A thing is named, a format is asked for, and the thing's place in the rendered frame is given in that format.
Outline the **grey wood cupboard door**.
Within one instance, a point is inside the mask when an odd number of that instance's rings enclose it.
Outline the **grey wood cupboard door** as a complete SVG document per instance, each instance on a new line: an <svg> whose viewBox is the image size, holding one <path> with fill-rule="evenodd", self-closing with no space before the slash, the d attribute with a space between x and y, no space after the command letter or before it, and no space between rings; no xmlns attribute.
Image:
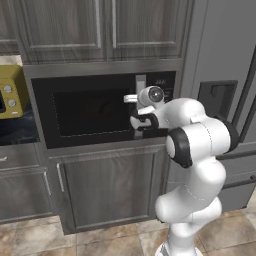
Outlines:
<svg viewBox="0 0 256 256"><path fill-rule="evenodd" d="M7 0L0 0L0 56L19 53Z"/></svg>
<svg viewBox="0 0 256 256"><path fill-rule="evenodd" d="M153 219L167 162L163 145L50 158L63 232L75 234Z"/></svg>
<svg viewBox="0 0 256 256"><path fill-rule="evenodd" d="M42 218L53 214L45 181L45 167L0 173L0 224Z"/></svg>
<svg viewBox="0 0 256 256"><path fill-rule="evenodd" d="M117 47L112 46L112 0L105 0L110 61L179 58L193 0L116 0Z"/></svg>
<svg viewBox="0 0 256 256"><path fill-rule="evenodd" d="M103 3L99 0L101 49L94 0L9 0L24 64L104 60Z"/></svg>

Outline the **yellow toaster oven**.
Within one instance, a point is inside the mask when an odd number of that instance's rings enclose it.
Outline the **yellow toaster oven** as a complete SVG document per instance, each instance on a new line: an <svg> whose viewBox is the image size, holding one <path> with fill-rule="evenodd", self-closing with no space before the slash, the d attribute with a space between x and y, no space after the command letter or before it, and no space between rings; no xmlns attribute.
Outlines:
<svg viewBox="0 0 256 256"><path fill-rule="evenodd" d="M20 65L0 65L0 120L20 118L29 101Z"/></svg>

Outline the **grey fridge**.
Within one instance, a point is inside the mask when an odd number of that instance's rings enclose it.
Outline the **grey fridge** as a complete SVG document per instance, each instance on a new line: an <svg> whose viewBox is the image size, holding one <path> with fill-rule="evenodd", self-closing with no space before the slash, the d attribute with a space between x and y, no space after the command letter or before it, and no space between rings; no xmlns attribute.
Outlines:
<svg viewBox="0 0 256 256"><path fill-rule="evenodd" d="M223 210L256 213L256 0L194 0L174 96L197 98L207 84L240 138L220 159L228 185Z"/></svg>

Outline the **grey wood drawer front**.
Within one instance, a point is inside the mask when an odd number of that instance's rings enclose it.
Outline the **grey wood drawer front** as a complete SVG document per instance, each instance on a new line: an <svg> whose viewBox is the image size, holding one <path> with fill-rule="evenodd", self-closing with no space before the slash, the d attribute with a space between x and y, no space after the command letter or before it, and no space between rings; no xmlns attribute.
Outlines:
<svg viewBox="0 0 256 256"><path fill-rule="evenodd" d="M0 170L39 165L33 143L0 146L0 158L5 156L8 156L8 159L0 162Z"/></svg>

